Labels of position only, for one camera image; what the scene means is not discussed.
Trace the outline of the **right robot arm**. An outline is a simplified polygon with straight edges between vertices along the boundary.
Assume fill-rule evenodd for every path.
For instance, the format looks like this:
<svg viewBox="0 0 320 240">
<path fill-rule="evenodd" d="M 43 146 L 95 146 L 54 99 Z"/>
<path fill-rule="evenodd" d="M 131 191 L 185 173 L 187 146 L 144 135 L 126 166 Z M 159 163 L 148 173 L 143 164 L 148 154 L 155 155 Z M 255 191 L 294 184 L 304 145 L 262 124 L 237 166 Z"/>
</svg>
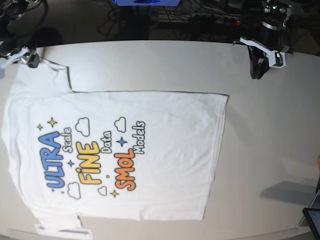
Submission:
<svg viewBox="0 0 320 240">
<path fill-rule="evenodd" d="M 26 12 L 33 10 L 29 8 L 30 0 L 2 0 L 0 2 L 0 57 L 5 62 L 0 65 L 3 70 L 10 64 L 21 63 L 29 68 L 35 69 L 40 64 L 40 56 L 36 47 L 32 45 L 18 45 L 18 40 L 32 36 L 45 21 L 49 5 L 46 0 L 37 0 L 38 5 L 43 5 L 43 14 L 37 24 L 26 33 L 17 35 L 8 30 L 13 21 L 19 20 Z"/>
</svg>

